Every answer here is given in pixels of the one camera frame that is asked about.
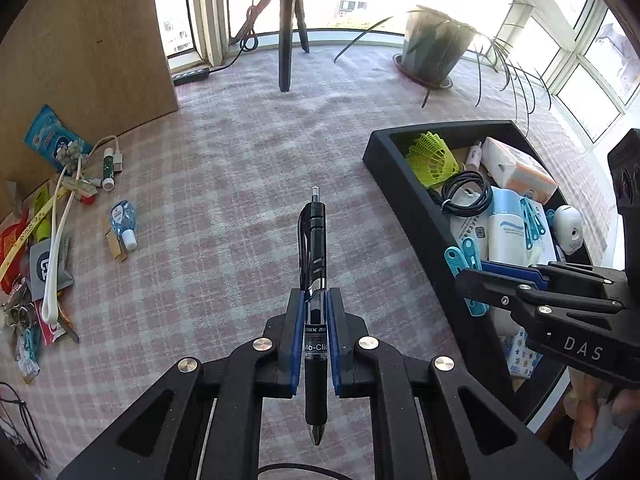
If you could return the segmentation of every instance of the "coiled black cable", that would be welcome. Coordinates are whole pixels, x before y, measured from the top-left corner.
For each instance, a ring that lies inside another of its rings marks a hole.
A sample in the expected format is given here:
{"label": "coiled black cable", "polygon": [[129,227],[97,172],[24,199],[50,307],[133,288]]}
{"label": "coiled black cable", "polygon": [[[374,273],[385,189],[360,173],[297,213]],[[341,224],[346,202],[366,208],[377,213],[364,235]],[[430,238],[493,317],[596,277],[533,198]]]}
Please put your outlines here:
{"label": "coiled black cable", "polygon": [[[477,184],[481,189],[480,196],[470,205],[457,205],[452,202],[453,196],[463,186],[467,184]],[[428,190],[431,197],[442,208],[442,212],[450,215],[460,216],[462,218],[470,218],[486,211],[494,199],[494,192],[491,185],[477,171],[462,171],[449,177],[442,184],[442,195],[437,192]]]}
{"label": "coiled black cable", "polygon": [[324,467],[318,467],[316,465],[297,464],[297,463],[265,465],[265,466],[262,466],[260,469],[258,469],[258,475],[261,473],[265,473],[267,471],[272,471],[274,469],[302,469],[302,471],[311,471],[313,473],[318,473],[324,476],[328,476],[329,478],[335,478],[335,480],[352,480],[347,475],[343,475],[342,473],[331,471],[330,469],[325,469]]}
{"label": "coiled black cable", "polygon": [[0,396],[0,406],[2,406],[2,410],[4,411],[4,414],[9,419],[7,421],[7,420],[4,420],[4,418],[3,418],[2,420],[9,427],[11,427],[12,431],[15,433],[16,437],[18,438],[18,440],[20,440],[20,442],[22,444],[27,444],[25,439],[18,432],[18,429],[15,427],[15,424],[12,421],[11,416],[9,415],[9,412],[6,410],[4,404],[5,403],[6,404],[15,404],[15,405],[18,406],[18,412],[20,413],[20,418],[22,419],[22,424],[24,425],[25,429],[27,430],[27,434],[29,435],[29,437],[31,438],[31,441],[33,442],[33,447],[35,448],[37,454],[39,455],[39,457],[36,456],[36,459],[38,460],[38,462],[40,462],[41,466],[43,466],[45,468],[48,468],[49,466],[47,465],[47,454],[44,451],[44,446],[42,445],[42,441],[40,439],[40,435],[38,434],[38,430],[36,430],[35,424],[33,422],[33,417],[31,416],[31,412],[27,408],[27,403],[24,402],[20,398],[20,396],[18,395],[18,392],[16,392],[15,389],[9,383],[5,383],[3,381],[0,381],[0,386],[6,386],[15,395],[15,400],[8,400],[8,399],[5,399],[4,397]]}
{"label": "coiled black cable", "polygon": [[[257,11],[258,11],[258,7],[255,5],[255,0],[251,0],[251,6],[249,6],[249,8],[246,10],[246,22],[245,22],[245,23],[250,23],[251,26],[240,37],[240,41],[238,42],[239,50],[238,50],[238,53],[236,54],[236,57],[233,58],[231,63],[225,66],[219,66],[219,67],[210,69],[209,73],[220,72],[225,68],[229,68],[231,65],[233,65],[233,63],[235,63],[238,60],[238,58],[240,57],[240,54],[242,54],[243,52],[252,52],[256,48],[258,48],[258,36],[254,30],[255,20],[258,19]],[[248,46],[249,40],[254,40],[251,46]]]}

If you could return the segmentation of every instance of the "black tray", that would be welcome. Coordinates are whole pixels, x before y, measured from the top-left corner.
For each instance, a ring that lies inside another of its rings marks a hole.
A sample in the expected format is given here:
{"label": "black tray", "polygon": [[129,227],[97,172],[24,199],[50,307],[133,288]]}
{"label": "black tray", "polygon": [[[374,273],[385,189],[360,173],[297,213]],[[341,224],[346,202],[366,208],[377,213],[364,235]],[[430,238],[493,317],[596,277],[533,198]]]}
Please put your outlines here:
{"label": "black tray", "polygon": [[[461,121],[377,130],[371,134],[362,157],[427,273],[466,368],[527,423],[555,387],[564,372],[564,365],[543,357],[530,379],[514,392],[500,341],[489,316],[472,317],[463,298],[455,293],[453,275],[442,256],[446,248],[456,245],[449,230],[449,221],[404,160],[414,140],[426,131],[439,134],[450,150],[469,147],[476,140],[493,137],[542,162],[512,121]],[[545,209],[556,209],[564,204],[566,201],[558,190]],[[591,265],[584,246],[572,254],[569,261]]]}

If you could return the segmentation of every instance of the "pink plaid carpet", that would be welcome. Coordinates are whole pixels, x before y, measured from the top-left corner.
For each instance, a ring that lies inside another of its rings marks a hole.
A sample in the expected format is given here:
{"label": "pink plaid carpet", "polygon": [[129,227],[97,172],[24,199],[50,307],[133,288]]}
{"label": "pink plaid carpet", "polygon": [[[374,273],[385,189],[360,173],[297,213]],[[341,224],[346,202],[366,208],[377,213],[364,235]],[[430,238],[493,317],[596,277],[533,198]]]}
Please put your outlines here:
{"label": "pink plaid carpet", "polygon": [[[513,95],[498,93],[503,79],[484,68],[484,97],[474,108],[478,69],[463,61],[453,88],[433,92],[423,110],[422,88],[394,67],[396,49],[358,46],[337,64],[339,47],[312,50],[294,51],[287,94],[278,90],[273,50],[178,87],[178,112],[120,137],[124,171],[116,189],[91,207],[74,206],[66,232],[76,282],[63,304],[80,345],[65,337],[41,348],[42,371],[30,385],[1,345],[0,380],[28,402],[49,478],[178,359],[226,356],[284,312],[298,279],[296,221],[313,185],[328,215],[328,282],[341,288],[346,310],[408,355],[459,360],[431,285],[361,159],[372,130],[513,119]],[[599,261],[610,204],[543,105],[531,117],[529,140],[588,220],[588,247]],[[124,198],[136,207],[138,250],[120,264],[99,218]],[[266,400],[260,464],[303,462],[372,478],[368,403],[338,402],[332,389],[329,400],[318,448],[302,396]],[[314,476],[276,471],[264,478]]]}

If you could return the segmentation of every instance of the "red package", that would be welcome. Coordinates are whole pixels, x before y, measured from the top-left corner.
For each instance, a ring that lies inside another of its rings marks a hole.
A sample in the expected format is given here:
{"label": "red package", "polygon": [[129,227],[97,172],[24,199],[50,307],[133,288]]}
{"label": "red package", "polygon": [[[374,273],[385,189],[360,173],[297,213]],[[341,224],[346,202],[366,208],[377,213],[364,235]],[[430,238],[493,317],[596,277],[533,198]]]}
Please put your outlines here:
{"label": "red package", "polygon": [[[22,218],[20,218],[20,221],[17,224],[9,226],[7,229],[2,231],[2,234],[0,234],[0,259],[2,261],[4,261],[7,254],[9,254],[9,251],[14,246],[18,237],[22,234],[22,231],[24,231],[24,228],[27,227],[28,220],[29,210],[25,208],[22,211]],[[22,247],[15,255],[14,260],[11,262],[11,265],[6,270],[6,273],[2,278],[2,282],[0,282],[5,294],[9,294],[11,292],[11,287],[14,284],[14,281],[20,275],[20,258],[23,253],[24,247]]]}
{"label": "red package", "polygon": [[65,329],[62,328],[62,325],[60,325],[60,323],[49,325],[42,320],[42,315],[40,314],[40,309],[42,308],[42,300],[34,301],[33,304],[36,307],[36,314],[38,314],[38,324],[40,325],[40,330],[42,331],[44,345],[49,346],[61,335],[66,334]]}

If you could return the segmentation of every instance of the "white charging cable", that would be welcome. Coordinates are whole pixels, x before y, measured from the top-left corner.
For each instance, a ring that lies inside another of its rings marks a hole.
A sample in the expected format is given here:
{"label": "white charging cable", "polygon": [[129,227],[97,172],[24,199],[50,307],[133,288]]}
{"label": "white charging cable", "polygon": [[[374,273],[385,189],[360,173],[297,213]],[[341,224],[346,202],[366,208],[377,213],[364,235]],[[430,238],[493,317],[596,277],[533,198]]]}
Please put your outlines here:
{"label": "white charging cable", "polygon": [[[76,171],[76,180],[80,179],[82,171],[82,162],[78,159],[78,170]],[[58,190],[62,183],[62,178],[66,173],[66,166],[62,169],[58,183],[56,184],[56,192],[53,194],[53,208],[51,211],[51,245],[49,247],[49,263],[47,264],[47,278],[44,283],[44,298],[42,299],[42,308],[40,315],[42,320],[50,325],[58,322],[58,253],[60,252],[60,242],[62,241],[62,232],[65,228],[66,218],[69,216],[71,205],[74,202],[76,194],[71,193],[69,200],[66,202],[65,211],[60,219],[60,226],[56,229],[56,202],[58,201]]]}

